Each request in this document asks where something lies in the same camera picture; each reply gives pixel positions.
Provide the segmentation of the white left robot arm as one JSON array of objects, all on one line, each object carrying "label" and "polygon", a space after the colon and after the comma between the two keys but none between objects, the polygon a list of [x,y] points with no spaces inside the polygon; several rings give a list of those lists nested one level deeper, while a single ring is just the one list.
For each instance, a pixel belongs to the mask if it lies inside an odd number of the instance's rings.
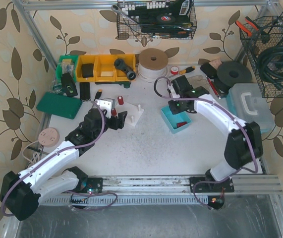
[{"label": "white left robot arm", "polygon": [[3,214],[23,221],[51,196],[63,192],[95,196],[98,192],[96,186],[90,186],[88,176],[78,167],[66,169],[58,177],[53,175],[92,148],[107,129],[122,129],[126,117],[127,112],[124,111],[107,118],[106,110],[92,108],[53,152],[17,174],[8,172],[0,191]]}]

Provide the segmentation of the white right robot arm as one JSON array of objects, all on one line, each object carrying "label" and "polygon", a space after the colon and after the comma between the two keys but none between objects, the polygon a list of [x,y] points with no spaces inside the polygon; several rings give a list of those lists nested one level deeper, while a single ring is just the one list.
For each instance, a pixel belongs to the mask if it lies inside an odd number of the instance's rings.
[{"label": "white right robot arm", "polygon": [[263,154],[260,127],[246,122],[221,106],[203,87],[182,94],[168,86],[169,108],[172,113],[195,111],[208,119],[225,136],[223,159],[207,170],[212,181],[222,182],[241,170],[258,173],[257,159]]}]

